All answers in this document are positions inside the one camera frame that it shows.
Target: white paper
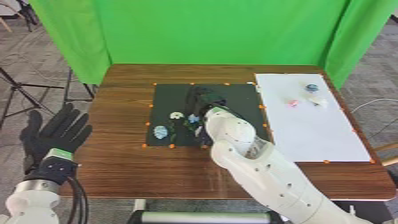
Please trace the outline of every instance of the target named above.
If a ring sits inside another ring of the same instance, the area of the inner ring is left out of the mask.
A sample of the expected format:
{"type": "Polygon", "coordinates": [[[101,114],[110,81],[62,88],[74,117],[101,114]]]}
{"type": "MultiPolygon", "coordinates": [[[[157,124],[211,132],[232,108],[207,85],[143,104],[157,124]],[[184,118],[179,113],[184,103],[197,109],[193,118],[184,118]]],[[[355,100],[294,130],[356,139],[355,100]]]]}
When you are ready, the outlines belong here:
{"type": "Polygon", "coordinates": [[[319,74],[255,74],[275,148],[296,162],[369,161],[369,154],[319,74]],[[326,108],[314,106],[305,85],[326,108]],[[287,102],[298,100],[298,106],[287,102]]]}

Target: cable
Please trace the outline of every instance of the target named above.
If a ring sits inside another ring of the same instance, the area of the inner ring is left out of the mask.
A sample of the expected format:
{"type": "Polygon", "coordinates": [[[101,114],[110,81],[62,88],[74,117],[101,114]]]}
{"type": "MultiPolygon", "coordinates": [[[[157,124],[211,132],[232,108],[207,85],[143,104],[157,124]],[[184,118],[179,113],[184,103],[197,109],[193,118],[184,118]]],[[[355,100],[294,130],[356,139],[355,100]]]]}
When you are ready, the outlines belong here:
{"type": "Polygon", "coordinates": [[[398,118],[387,123],[387,125],[383,126],[383,128],[380,129],[380,131],[369,136],[369,139],[381,133],[381,131],[385,130],[385,128],[390,126],[390,124],[398,121],[398,118]]]}
{"type": "Polygon", "coordinates": [[[72,187],[74,188],[72,192],[76,192],[76,198],[78,198],[78,210],[79,210],[78,224],[86,224],[86,222],[88,222],[88,200],[86,200],[85,190],[83,190],[81,184],[79,184],[74,177],[67,178],[67,182],[74,186],[72,187]]]}
{"type": "MultiPolygon", "coordinates": [[[[374,99],[371,100],[367,103],[360,104],[355,109],[351,110],[351,114],[356,112],[356,110],[367,106],[371,103],[378,102],[378,101],[392,101],[398,102],[398,99],[374,99]]],[[[369,136],[369,139],[381,133],[381,131],[385,130],[385,128],[392,125],[392,123],[398,121],[398,118],[387,123],[387,125],[383,126],[383,128],[378,130],[378,132],[369,136]]]]}
{"type": "Polygon", "coordinates": [[[374,99],[371,100],[367,103],[360,104],[355,109],[351,110],[351,114],[356,112],[356,110],[367,106],[371,103],[378,102],[378,101],[392,101],[392,102],[398,102],[398,99],[374,99]]]}
{"type": "Polygon", "coordinates": [[[79,198],[78,198],[78,188],[76,188],[76,185],[74,185],[72,180],[69,178],[67,178],[67,183],[69,183],[70,189],[72,189],[72,205],[70,205],[70,214],[69,214],[67,224],[72,224],[79,198]]]}
{"type": "Polygon", "coordinates": [[[14,56],[14,55],[17,56],[15,61],[12,61],[12,62],[6,63],[6,64],[1,64],[1,66],[10,66],[12,64],[15,64],[15,63],[19,62],[19,60],[22,60],[22,61],[26,62],[26,64],[28,64],[28,66],[30,66],[30,68],[31,68],[35,74],[40,76],[40,78],[42,78],[44,80],[47,80],[47,81],[51,81],[51,82],[63,82],[63,81],[67,81],[65,78],[53,78],[53,77],[47,77],[47,76],[42,74],[42,72],[38,71],[38,69],[33,67],[33,64],[31,64],[31,62],[30,62],[30,59],[26,58],[26,56],[21,55],[21,53],[12,53],[12,54],[8,54],[8,55],[1,58],[1,60],[3,60],[6,57],[14,56]]]}

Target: green backdrop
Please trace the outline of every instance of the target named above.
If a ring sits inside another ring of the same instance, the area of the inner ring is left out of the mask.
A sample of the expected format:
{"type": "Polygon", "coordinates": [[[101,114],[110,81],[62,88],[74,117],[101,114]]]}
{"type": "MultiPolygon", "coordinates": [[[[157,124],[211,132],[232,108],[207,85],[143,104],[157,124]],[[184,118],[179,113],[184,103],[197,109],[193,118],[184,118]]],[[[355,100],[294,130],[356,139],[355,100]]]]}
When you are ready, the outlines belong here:
{"type": "Polygon", "coordinates": [[[101,82],[113,63],[309,64],[341,87],[396,2],[31,0],[31,5],[85,83],[101,82]]]}

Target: gray carpet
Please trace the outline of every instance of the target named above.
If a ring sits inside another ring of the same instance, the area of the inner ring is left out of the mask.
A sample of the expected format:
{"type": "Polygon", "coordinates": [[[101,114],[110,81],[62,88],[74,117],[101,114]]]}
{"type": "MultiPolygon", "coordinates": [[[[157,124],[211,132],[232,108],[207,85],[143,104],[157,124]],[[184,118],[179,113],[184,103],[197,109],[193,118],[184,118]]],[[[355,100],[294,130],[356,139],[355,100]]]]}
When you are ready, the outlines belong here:
{"type": "MultiPolygon", "coordinates": [[[[0,65],[19,82],[35,84],[51,84],[63,86],[67,75],[67,64],[63,62],[56,47],[44,32],[37,27],[28,33],[21,20],[6,21],[14,33],[6,33],[0,27],[0,65]]],[[[348,107],[365,103],[376,98],[398,98],[398,25],[388,22],[378,39],[367,50],[365,56],[356,65],[349,79],[341,89],[341,94],[348,107]]],[[[30,93],[38,96],[40,89],[30,88],[30,93]]],[[[8,94],[6,83],[0,80],[0,112],[5,105],[8,94]]],[[[86,93],[78,82],[70,88],[72,97],[86,97],[86,93]]],[[[58,110],[62,103],[62,90],[51,90],[44,103],[53,110],[58,110]]],[[[86,111],[88,103],[76,103],[76,107],[86,111]]],[[[12,111],[28,107],[28,102],[19,95],[12,103],[12,111]]],[[[398,103],[378,102],[364,107],[355,118],[369,137],[372,147],[398,141],[398,122],[383,129],[388,122],[398,118],[398,103]]],[[[21,181],[21,158],[22,149],[17,140],[17,134],[24,126],[26,115],[21,114],[6,119],[3,130],[0,132],[0,213],[6,213],[3,201],[12,191],[15,183],[21,181]]],[[[380,153],[380,157],[398,155],[398,151],[380,153]]],[[[70,200],[62,200],[56,207],[62,223],[69,214],[70,200]]],[[[387,202],[390,213],[398,217],[398,202],[387,202]]],[[[133,208],[133,200],[94,199],[90,200],[90,224],[124,223],[133,208]]],[[[200,201],[200,200],[150,200],[149,210],[159,211],[230,211],[261,212],[262,206],[252,201],[200,201]]]]}

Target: small object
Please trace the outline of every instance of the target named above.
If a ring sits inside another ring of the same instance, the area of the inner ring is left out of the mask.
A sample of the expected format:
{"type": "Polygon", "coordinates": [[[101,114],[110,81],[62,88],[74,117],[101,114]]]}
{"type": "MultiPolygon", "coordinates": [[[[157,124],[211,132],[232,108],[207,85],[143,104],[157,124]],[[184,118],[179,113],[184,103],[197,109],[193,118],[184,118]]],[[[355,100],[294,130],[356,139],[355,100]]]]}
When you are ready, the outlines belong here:
{"type": "Polygon", "coordinates": [[[188,116],[188,121],[189,121],[189,124],[198,122],[198,117],[193,114],[189,114],[189,116],[188,116]]]}
{"type": "Polygon", "coordinates": [[[314,84],[307,84],[305,90],[307,90],[307,92],[314,93],[314,92],[317,92],[319,88],[314,84]]]}
{"type": "Polygon", "coordinates": [[[179,120],[179,118],[182,118],[182,113],[181,112],[172,112],[170,113],[170,119],[179,120]]]}
{"type": "Polygon", "coordinates": [[[195,137],[198,136],[200,131],[202,131],[202,126],[198,126],[198,128],[195,129],[195,137]]]}
{"type": "Polygon", "coordinates": [[[321,106],[323,108],[326,107],[326,99],[319,96],[312,96],[307,98],[307,100],[312,102],[314,106],[321,106]]]}
{"type": "Polygon", "coordinates": [[[298,106],[298,100],[289,100],[287,105],[294,108],[298,106]]]}
{"type": "Polygon", "coordinates": [[[152,135],[156,137],[156,139],[163,139],[168,135],[168,132],[166,132],[166,128],[165,126],[156,126],[154,129],[152,129],[152,135]]]}

